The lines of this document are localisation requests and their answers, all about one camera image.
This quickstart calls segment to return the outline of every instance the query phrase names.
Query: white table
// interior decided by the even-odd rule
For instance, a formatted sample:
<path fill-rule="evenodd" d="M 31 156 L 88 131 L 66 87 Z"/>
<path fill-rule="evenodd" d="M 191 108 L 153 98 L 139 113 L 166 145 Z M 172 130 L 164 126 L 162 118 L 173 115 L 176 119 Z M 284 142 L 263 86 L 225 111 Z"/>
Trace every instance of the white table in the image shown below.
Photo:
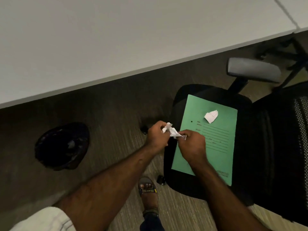
<path fill-rule="evenodd" d="M 277 0 L 296 25 L 295 33 L 308 30 L 308 0 Z"/>
<path fill-rule="evenodd" d="M 274 0 L 0 0 L 0 108 L 294 30 Z"/>

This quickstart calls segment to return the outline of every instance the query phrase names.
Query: person's left hand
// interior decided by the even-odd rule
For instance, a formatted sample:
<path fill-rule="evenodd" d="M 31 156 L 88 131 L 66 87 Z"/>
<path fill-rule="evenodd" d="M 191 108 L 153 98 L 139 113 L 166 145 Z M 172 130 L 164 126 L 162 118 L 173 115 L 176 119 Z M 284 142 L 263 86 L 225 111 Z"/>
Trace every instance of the person's left hand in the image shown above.
<path fill-rule="evenodd" d="M 165 133 L 163 133 L 161 130 L 166 125 L 167 123 L 163 121 L 158 121 L 148 130 L 148 135 L 147 135 L 147 140 L 145 141 L 145 145 L 153 148 L 155 152 L 159 152 L 164 147 L 168 146 L 170 132 L 166 131 Z"/>

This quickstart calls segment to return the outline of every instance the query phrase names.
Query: crumpled paper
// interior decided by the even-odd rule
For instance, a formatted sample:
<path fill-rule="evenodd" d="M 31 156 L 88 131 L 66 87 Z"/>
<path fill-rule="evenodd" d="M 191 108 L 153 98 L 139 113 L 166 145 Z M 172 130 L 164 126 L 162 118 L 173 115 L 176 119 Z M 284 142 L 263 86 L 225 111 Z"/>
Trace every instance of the crumpled paper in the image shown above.
<path fill-rule="evenodd" d="M 165 133 L 166 131 L 170 132 L 170 137 L 173 137 L 174 139 L 176 139 L 176 137 L 183 137 L 184 140 L 186 140 L 186 135 L 180 135 L 175 128 L 172 127 L 172 124 L 170 122 L 167 123 L 167 125 L 162 129 L 163 133 Z"/>
<path fill-rule="evenodd" d="M 218 111 L 212 111 L 209 113 L 206 113 L 206 115 L 204 116 L 204 118 L 211 124 L 218 116 Z"/>

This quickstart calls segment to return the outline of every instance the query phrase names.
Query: forearm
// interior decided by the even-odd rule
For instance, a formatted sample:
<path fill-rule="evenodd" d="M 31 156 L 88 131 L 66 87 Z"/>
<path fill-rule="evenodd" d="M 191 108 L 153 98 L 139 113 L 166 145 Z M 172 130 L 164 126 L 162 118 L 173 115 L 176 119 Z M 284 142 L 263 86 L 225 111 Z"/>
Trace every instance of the forearm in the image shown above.
<path fill-rule="evenodd" d="M 153 148 L 142 147 L 93 177 L 56 206 L 70 217 L 77 231 L 106 229 L 155 154 Z"/>
<path fill-rule="evenodd" d="M 192 170 L 205 188 L 219 231 L 269 230 L 239 201 L 208 162 Z"/>

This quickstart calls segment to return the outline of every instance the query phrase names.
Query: black sandal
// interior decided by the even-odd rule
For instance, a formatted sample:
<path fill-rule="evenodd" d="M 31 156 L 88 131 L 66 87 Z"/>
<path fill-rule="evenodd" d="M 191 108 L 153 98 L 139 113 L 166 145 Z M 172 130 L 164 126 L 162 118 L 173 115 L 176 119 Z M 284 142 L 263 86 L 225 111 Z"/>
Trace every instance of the black sandal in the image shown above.
<path fill-rule="evenodd" d="M 140 185 L 145 185 L 146 184 L 151 184 L 152 186 L 150 188 L 141 188 Z M 152 182 L 151 179 L 149 179 L 148 177 L 142 177 L 139 179 L 138 182 L 138 189 L 139 189 L 139 195 L 141 196 L 143 193 L 157 193 L 156 190 L 156 186 L 155 184 Z M 153 208 L 153 209 L 148 209 L 148 210 L 144 210 L 142 215 L 143 217 L 147 214 L 147 213 L 154 213 L 155 215 L 158 216 L 158 208 Z"/>

